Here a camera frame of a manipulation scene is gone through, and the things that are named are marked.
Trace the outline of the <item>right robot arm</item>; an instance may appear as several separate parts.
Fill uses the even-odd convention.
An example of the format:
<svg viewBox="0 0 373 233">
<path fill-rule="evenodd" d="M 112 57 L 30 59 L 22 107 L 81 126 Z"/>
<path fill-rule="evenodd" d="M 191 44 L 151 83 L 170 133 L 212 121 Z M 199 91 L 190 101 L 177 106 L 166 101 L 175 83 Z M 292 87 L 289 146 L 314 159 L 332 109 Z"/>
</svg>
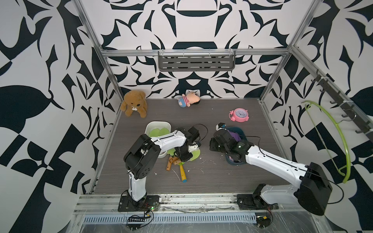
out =
<svg viewBox="0 0 373 233">
<path fill-rule="evenodd" d="M 314 215 L 324 215 L 332 186 L 318 164 L 292 162 L 250 141 L 236 141 L 226 129 L 214 133 L 210 150 L 225 154 L 234 164 L 259 167 L 288 182 L 288 185 L 259 184 L 253 194 L 238 197 L 241 208 L 265 209 L 276 204 L 299 204 Z"/>
</svg>

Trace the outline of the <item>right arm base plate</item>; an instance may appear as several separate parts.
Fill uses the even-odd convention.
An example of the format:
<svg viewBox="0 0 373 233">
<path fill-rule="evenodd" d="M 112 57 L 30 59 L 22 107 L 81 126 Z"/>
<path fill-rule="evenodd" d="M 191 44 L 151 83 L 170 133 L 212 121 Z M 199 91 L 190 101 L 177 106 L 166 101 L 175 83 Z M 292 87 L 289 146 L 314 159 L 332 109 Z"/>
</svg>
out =
<svg viewBox="0 0 373 233">
<path fill-rule="evenodd" d="M 237 205 L 240 210 L 277 210 L 278 204 L 267 204 L 262 198 L 254 194 L 238 194 Z"/>
</svg>

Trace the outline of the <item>purple scoop pink handle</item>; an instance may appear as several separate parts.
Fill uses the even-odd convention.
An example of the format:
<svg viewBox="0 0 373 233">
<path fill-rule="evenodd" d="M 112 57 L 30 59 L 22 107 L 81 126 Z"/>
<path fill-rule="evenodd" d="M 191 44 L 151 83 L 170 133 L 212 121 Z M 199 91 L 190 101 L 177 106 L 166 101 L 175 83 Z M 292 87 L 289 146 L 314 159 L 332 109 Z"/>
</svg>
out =
<svg viewBox="0 0 373 233">
<path fill-rule="evenodd" d="M 232 131 L 228 131 L 228 132 L 235 139 L 236 142 L 240 142 L 241 141 L 241 137 L 239 136 L 238 133 L 235 133 L 235 132 L 232 132 Z"/>
</svg>

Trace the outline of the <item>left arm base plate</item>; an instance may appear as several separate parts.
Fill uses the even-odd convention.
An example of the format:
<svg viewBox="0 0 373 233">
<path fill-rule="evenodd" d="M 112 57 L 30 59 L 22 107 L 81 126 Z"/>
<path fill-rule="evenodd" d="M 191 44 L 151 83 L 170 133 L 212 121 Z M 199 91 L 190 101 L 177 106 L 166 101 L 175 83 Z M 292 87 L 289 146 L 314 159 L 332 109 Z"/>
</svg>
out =
<svg viewBox="0 0 373 233">
<path fill-rule="evenodd" d="M 139 201 L 134 201 L 131 196 L 121 196 L 118 212 L 139 212 L 148 209 L 156 209 L 159 205 L 158 195 L 148 195 Z"/>
</svg>

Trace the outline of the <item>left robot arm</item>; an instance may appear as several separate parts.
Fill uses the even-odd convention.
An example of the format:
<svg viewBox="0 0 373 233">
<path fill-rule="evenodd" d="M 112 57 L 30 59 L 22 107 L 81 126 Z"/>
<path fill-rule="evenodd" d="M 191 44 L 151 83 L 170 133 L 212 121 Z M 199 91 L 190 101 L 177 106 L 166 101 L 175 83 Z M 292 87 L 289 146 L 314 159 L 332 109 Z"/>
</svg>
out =
<svg viewBox="0 0 373 233">
<path fill-rule="evenodd" d="M 174 160 L 187 162 L 192 159 L 193 152 L 200 148 L 203 139 L 195 127 L 188 130 L 177 128 L 169 134 L 158 137 L 141 135 L 123 159 L 129 174 L 130 186 L 127 192 L 131 200 L 136 203 L 145 200 L 146 177 L 161 153 L 174 149 L 172 162 Z"/>
</svg>

